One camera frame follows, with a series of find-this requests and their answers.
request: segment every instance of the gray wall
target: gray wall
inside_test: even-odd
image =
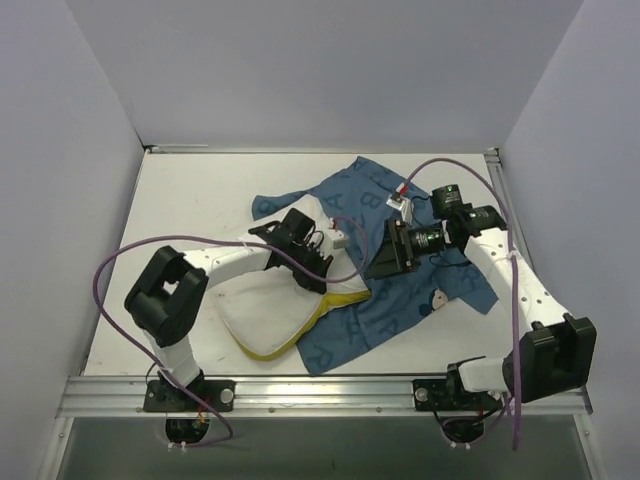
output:
[[[502,145],[582,0],[67,0],[145,144]]]
[[[0,3],[0,478],[33,478],[142,149],[63,0]]]
[[[640,3],[586,0],[504,147],[533,261],[597,322],[589,390],[616,479],[638,478]]]

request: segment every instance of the metal frame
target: metal frame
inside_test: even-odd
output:
[[[214,150],[206,145],[152,146],[151,153],[247,153],[245,150]],[[300,153],[300,149],[277,149],[269,153]],[[358,153],[345,150],[303,150],[304,153]],[[375,153],[409,153],[376,151]],[[486,152],[485,160],[491,181],[506,202],[514,226],[516,242],[525,260],[533,268],[522,229],[514,213],[498,151]],[[310,378],[231,377],[236,384],[234,411],[229,418],[246,417],[353,417],[353,416],[424,416],[414,408],[412,381],[443,378],[443,374],[396,376],[333,376]],[[63,393],[49,448],[40,469],[40,479],[55,479],[62,464],[74,418],[121,417],[158,418],[167,414],[142,411],[146,392],[144,377],[71,377]],[[591,402],[586,389],[566,392],[523,405],[524,415],[572,415],[580,437],[587,465],[594,479],[606,479],[595,432],[589,414]]]

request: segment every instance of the blue cloth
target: blue cloth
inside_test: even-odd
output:
[[[252,204],[253,218],[271,215],[309,193],[320,200],[329,217],[348,216],[364,227],[368,265],[382,243],[385,220],[397,214],[386,200],[403,180],[388,168],[358,157],[351,166],[309,190],[280,197],[257,196]],[[414,185],[406,195],[428,196]],[[435,222],[429,201],[415,200],[414,219],[425,225]],[[354,265],[360,265],[364,242],[359,231],[349,222],[341,222],[339,228],[349,235],[349,257]],[[448,263],[465,260],[454,250],[447,251],[444,258]],[[461,298],[481,313],[487,313],[497,300],[476,267],[437,268],[427,258],[422,259],[415,272],[365,283],[372,293],[370,300],[332,310],[298,341],[298,350],[311,375],[349,362],[416,325],[433,311],[436,289],[449,300]]]

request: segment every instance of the gray floor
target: gray floor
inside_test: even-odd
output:
[[[508,422],[471,451],[449,449],[430,416],[233,425],[231,443],[182,454],[157,439],[162,420],[77,419],[60,478],[590,478],[570,416],[525,417],[518,453],[510,450]]]

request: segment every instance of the folded clothing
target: folded clothing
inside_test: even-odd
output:
[[[316,223],[316,232],[333,227],[320,201],[305,195],[255,225],[281,221],[296,208]],[[335,252],[328,278],[344,278],[355,270],[344,250]],[[240,348],[256,360],[273,360],[293,347],[300,336],[334,308],[367,300],[371,292],[362,278],[355,276],[342,283],[327,284],[319,294],[298,286],[288,268],[271,268],[232,278],[212,288],[212,302]]]
[[[257,196],[252,214],[254,219],[264,219],[306,194],[313,195],[327,216],[349,216],[364,228],[368,265],[381,245],[385,220],[397,213],[386,205],[386,200],[403,180],[390,169],[358,157],[351,166],[309,190],[278,197]],[[428,197],[415,185],[409,186],[406,195]],[[417,222],[435,222],[430,202],[416,199],[414,205]],[[347,253],[352,263],[360,265],[364,244],[358,230],[347,222],[339,228],[349,235]],[[453,250],[443,256],[450,264],[465,260]],[[485,314],[497,301],[484,276],[473,265],[438,268],[423,259],[422,265],[411,274],[364,283],[371,291],[370,300],[328,312],[298,340],[298,350],[310,374],[320,375],[368,352],[416,325],[447,298],[459,297]]]

